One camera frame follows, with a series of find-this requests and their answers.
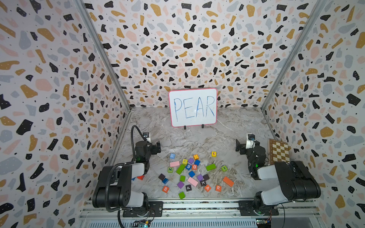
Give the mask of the orange R block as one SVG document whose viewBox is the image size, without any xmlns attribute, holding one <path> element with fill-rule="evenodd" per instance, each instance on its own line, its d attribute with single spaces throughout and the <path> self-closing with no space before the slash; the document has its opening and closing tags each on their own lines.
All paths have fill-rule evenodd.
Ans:
<svg viewBox="0 0 365 228">
<path fill-rule="evenodd" d="M 215 190 L 217 192 L 221 192 L 222 187 L 220 185 L 216 185 Z"/>
</svg>

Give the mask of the orange A block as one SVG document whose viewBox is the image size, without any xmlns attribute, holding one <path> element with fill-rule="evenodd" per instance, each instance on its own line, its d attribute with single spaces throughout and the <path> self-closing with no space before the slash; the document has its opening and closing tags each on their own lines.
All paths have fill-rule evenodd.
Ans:
<svg viewBox="0 0 365 228">
<path fill-rule="evenodd" d="M 211 188 L 211 186 L 206 185 L 206 186 L 204 187 L 204 189 L 205 189 L 205 191 L 206 191 L 206 192 L 209 192 L 212 188 Z"/>
</svg>

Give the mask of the dark P block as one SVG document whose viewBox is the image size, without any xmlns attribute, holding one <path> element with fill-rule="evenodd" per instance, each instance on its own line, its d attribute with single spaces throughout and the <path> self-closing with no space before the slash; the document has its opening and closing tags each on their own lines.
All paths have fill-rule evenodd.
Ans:
<svg viewBox="0 0 365 228">
<path fill-rule="evenodd" d="M 192 190 L 192 186 L 189 184 L 189 185 L 186 185 L 186 190 L 189 192 Z"/>
</svg>

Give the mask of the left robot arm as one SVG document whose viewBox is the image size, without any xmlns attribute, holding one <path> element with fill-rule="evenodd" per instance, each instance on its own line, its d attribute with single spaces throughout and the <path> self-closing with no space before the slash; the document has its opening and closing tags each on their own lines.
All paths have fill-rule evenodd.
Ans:
<svg viewBox="0 0 365 228">
<path fill-rule="evenodd" d="M 161 152 L 161 145 L 152 144 L 150 134 L 142 133 L 137 125 L 131 128 L 131 145 L 131 161 L 105 166 L 100 172 L 92 204 L 108 212 L 126 210 L 142 217 L 150 213 L 149 199 L 146 193 L 132 191 L 132 179 L 147 174 L 150 158 Z"/>
</svg>

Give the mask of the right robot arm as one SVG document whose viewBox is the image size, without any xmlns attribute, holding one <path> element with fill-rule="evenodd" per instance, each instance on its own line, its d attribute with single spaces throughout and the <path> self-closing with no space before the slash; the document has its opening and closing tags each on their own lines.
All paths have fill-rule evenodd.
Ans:
<svg viewBox="0 0 365 228">
<path fill-rule="evenodd" d="M 235 151 L 246 155 L 248 171 L 255 180 L 277 180 L 279 185 L 257 192 L 253 200 L 239 201 L 241 216 L 278 215 L 277 206 L 296 200 L 317 199 L 321 196 L 320 186 L 302 161 L 276 161 L 266 165 L 266 150 L 254 134 L 247 134 L 246 143 L 236 140 Z"/>
</svg>

